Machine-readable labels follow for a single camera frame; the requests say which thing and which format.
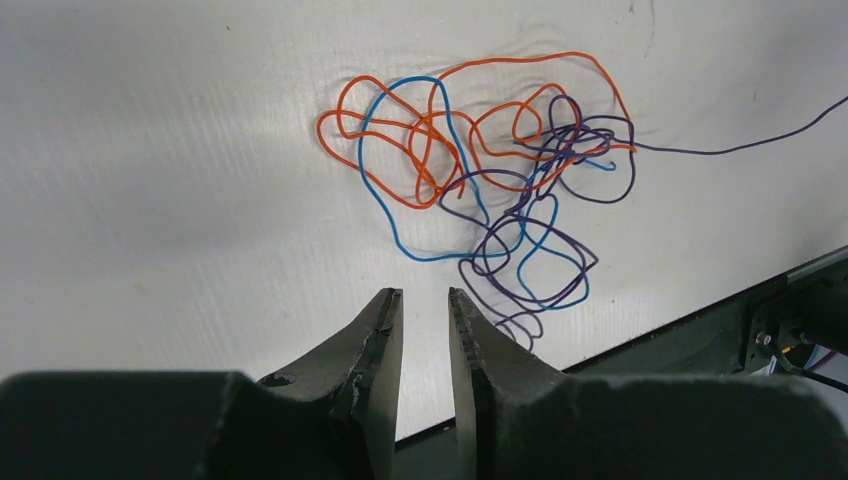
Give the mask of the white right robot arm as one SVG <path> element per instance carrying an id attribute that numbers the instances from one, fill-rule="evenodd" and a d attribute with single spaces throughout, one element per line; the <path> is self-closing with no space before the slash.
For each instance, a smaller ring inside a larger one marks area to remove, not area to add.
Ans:
<path id="1" fill-rule="evenodd" d="M 831 287 L 772 301 L 754 312 L 769 337 L 762 347 L 788 374 L 847 393 L 847 384 L 793 364 L 783 350 L 788 342 L 813 344 L 847 355 L 847 288 Z"/>

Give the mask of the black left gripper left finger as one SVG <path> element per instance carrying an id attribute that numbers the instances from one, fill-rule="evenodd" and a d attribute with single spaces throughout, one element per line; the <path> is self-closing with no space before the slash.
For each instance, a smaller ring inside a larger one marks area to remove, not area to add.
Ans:
<path id="1" fill-rule="evenodd" d="M 388 479 L 403 294 L 253 380 L 238 371 L 41 371 L 1 384 L 5 479 Z"/>

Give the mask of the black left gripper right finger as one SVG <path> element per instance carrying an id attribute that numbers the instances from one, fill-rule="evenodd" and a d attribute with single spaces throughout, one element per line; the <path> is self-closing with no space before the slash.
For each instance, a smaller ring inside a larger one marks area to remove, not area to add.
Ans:
<path id="1" fill-rule="evenodd" d="M 448 294 L 464 479 L 843 479 L 847 435 L 786 377 L 565 374 Z"/>

